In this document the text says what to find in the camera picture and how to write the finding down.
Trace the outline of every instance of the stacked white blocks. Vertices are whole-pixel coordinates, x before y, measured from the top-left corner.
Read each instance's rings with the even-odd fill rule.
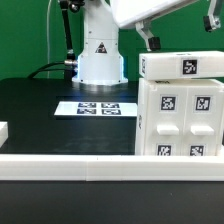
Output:
[[[7,122],[0,122],[0,148],[8,138],[8,124]]]
[[[182,61],[176,62],[176,67],[181,67]],[[223,138],[223,83],[205,79],[150,81],[147,80],[149,76],[156,77],[155,70],[153,74],[149,72],[155,65],[147,67],[146,64],[143,65],[145,78],[140,79],[139,84],[135,154],[217,155]],[[164,77],[166,72],[169,75],[166,66],[162,67],[162,63],[157,65],[157,70],[162,71],[160,75]]]

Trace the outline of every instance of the green wall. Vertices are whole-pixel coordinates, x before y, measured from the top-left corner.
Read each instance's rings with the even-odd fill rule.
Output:
[[[1,1],[0,3],[0,79],[26,77],[47,63],[48,0]],[[161,38],[161,51],[224,50],[224,25],[206,33],[202,17],[209,7],[207,0],[178,10],[152,23],[152,31]],[[73,45],[76,54],[82,51],[83,14],[71,14]],[[53,0],[50,14],[51,61],[66,56],[60,7]],[[125,58],[125,73],[129,80],[138,78],[138,55],[146,52],[135,30],[121,30],[119,50]],[[50,77],[63,77],[61,73]]]

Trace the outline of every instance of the warning label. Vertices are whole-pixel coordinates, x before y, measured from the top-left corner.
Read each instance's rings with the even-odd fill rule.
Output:
[[[107,54],[107,50],[106,50],[103,42],[100,43],[100,46],[96,49],[95,53]]]

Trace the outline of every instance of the white cube with markers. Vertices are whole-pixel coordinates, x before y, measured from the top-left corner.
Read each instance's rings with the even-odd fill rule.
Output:
[[[223,138],[224,84],[212,79],[186,79],[186,76],[211,76],[212,70],[213,76],[221,76],[223,63],[213,59],[223,55],[222,52],[217,55],[216,52],[190,52],[179,56],[176,53],[140,56],[140,73],[144,78],[139,84],[136,155],[219,154]],[[213,69],[207,69],[209,62]]]

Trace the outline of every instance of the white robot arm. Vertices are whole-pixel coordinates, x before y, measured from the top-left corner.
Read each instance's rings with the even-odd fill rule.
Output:
[[[223,3],[223,0],[211,0],[208,15],[204,17],[204,25],[207,32],[214,31],[221,27],[219,16]]]
[[[159,38],[150,31],[151,21],[183,8],[197,0],[110,0],[115,22],[122,29],[135,28],[145,40],[148,50],[160,48]]]

